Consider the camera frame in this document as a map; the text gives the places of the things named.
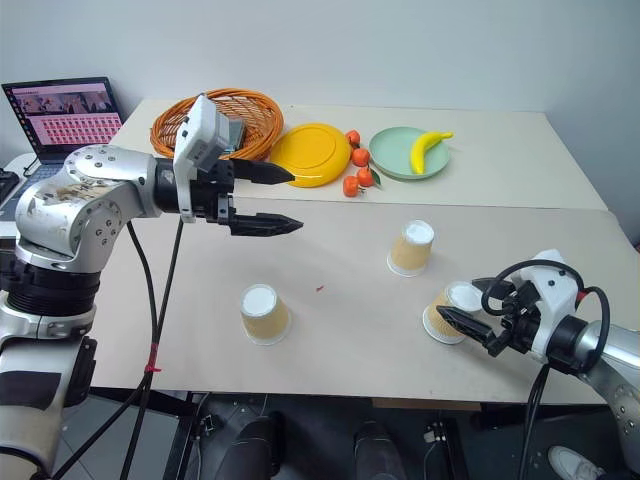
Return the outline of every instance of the green leaf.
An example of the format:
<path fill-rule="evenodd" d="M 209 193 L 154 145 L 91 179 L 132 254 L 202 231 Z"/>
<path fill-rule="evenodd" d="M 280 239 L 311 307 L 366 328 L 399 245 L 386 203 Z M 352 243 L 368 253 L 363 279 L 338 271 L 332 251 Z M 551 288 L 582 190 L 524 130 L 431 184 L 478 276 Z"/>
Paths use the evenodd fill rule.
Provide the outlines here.
<path fill-rule="evenodd" d="M 373 168 L 370 168 L 369 170 L 371 170 L 371 176 L 373 177 L 373 181 L 376 184 L 376 187 L 382 186 L 382 182 L 380 182 L 380 175 L 378 175 L 378 172 L 376 172 Z"/>

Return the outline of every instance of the upside-down paper cup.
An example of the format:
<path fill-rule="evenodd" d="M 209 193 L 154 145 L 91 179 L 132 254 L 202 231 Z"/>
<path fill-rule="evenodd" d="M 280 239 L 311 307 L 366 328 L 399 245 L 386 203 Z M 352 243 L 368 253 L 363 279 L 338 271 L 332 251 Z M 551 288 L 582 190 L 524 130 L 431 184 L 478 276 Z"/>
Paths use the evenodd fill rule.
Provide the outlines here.
<path fill-rule="evenodd" d="M 481 298 L 482 292 L 469 282 L 450 283 L 422 313 L 422 324 L 425 330 L 442 343 L 455 345 L 462 342 L 465 335 L 449 325 L 438 313 L 436 307 L 444 305 L 457 307 L 468 313 L 477 313 L 482 309 Z"/>
<path fill-rule="evenodd" d="M 431 225 L 422 220 L 407 223 L 387 255 L 391 271 L 404 277 L 419 275 L 429 261 L 434 236 Z"/>
<path fill-rule="evenodd" d="M 291 313 L 269 285 L 247 288 L 241 300 L 242 323 L 251 341 L 257 345 L 273 345 L 291 328 Z"/>

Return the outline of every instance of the yellow plate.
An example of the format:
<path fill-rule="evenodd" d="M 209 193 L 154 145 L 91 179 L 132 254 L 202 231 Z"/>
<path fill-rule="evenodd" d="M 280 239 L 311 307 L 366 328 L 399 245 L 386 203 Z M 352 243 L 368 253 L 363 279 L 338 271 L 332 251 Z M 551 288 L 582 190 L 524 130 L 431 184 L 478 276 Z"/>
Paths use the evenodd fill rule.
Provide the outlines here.
<path fill-rule="evenodd" d="M 351 146 L 331 125 L 308 123 L 285 133 L 271 149 L 271 162 L 296 176 L 290 185 L 318 187 L 332 182 L 349 164 Z"/>

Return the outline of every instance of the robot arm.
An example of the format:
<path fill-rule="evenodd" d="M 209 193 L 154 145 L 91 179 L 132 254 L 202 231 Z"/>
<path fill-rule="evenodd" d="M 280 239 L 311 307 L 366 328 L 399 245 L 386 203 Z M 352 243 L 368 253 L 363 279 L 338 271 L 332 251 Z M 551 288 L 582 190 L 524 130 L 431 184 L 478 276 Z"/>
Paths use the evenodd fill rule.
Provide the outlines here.
<path fill-rule="evenodd" d="M 88 146 L 20 199 L 15 252 L 0 255 L 3 478 L 51 474 L 62 409 L 84 400 L 91 383 L 96 341 L 86 334 L 100 272 L 129 220 L 180 213 L 185 222 L 204 218 L 244 236 L 302 226 L 277 214 L 236 214 L 236 178 L 274 184 L 294 177 L 272 164 L 219 160 L 228 136 L 228 119 L 200 96 L 181 126 L 174 163 Z"/>
<path fill-rule="evenodd" d="M 556 250 L 541 252 L 534 259 L 564 264 Z M 587 323 L 574 316 L 577 304 L 588 291 L 575 270 L 528 266 L 514 271 L 511 279 L 512 282 L 504 278 L 473 281 L 484 293 L 485 311 L 501 316 L 504 330 L 498 335 L 462 310 L 436 308 L 450 325 L 480 342 L 491 356 L 499 355 L 506 347 L 520 353 L 531 352 L 540 363 L 548 363 L 590 385 L 616 418 L 628 467 L 640 473 L 640 333 L 611 325 L 608 332 L 604 331 L 606 344 L 601 355 L 594 357 L 602 324 Z M 485 301 L 489 296 L 502 302 L 500 310 L 489 307 Z"/>

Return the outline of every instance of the banana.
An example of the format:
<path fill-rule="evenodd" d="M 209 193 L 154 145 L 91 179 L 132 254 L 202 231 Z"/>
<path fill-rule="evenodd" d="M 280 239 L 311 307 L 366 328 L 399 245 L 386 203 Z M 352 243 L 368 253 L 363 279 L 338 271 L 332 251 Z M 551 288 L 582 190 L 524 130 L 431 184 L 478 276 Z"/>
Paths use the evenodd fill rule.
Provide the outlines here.
<path fill-rule="evenodd" d="M 441 140 L 453 137 L 453 132 L 427 132 L 418 137 L 411 147 L 409 160 L 411 171 L 418 175 L 424 174 L 424 154 L 430 148 L 435 147 Z"/>

